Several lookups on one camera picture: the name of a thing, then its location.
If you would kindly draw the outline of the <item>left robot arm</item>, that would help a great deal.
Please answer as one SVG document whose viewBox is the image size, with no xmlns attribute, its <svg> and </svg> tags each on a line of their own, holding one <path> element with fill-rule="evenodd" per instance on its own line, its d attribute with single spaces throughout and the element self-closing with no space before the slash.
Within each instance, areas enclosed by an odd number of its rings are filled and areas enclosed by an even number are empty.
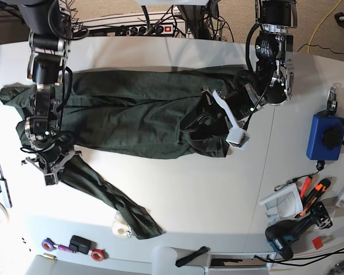
<svg viewBox="0 0 344 275">
<path fill-rule="evenodd" d="M 234 75 L 225 95 L 204 87 L 180 123 L 180 131 L 200 151 L 224 145 L 243 150 L 253 114 L 292 97 L 293 36 L 288 31 L 298 25 L 296 1 L 256 1 L 255 13 L 245 43 L 246 69 Z"/>
</svg>

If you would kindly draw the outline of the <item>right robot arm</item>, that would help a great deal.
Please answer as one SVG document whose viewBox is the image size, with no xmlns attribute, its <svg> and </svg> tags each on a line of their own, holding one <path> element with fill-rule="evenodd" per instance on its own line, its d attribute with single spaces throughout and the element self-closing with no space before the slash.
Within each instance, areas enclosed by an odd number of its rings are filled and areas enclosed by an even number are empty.
<svg viewBox="0 0 344 275">
<path fill-rule="evenodd" d="M 24 130 L 29 147 L 22 150 L 33 154 L 26 163 L 36 166 L 44 175 L 47 186 L 59 182 L 65 164 L 79 155 L 74 137 L 61 129 L 62 114 L 71 93 L 73 73 L 67 67 L 72 41 L 89 35 L 89 29 L 75 21 L 67 1 L 16 1 L 30 29 L 30 58 L 27 78 L 35 86 L 30 94 L 31 116 Z"/>
</svg>

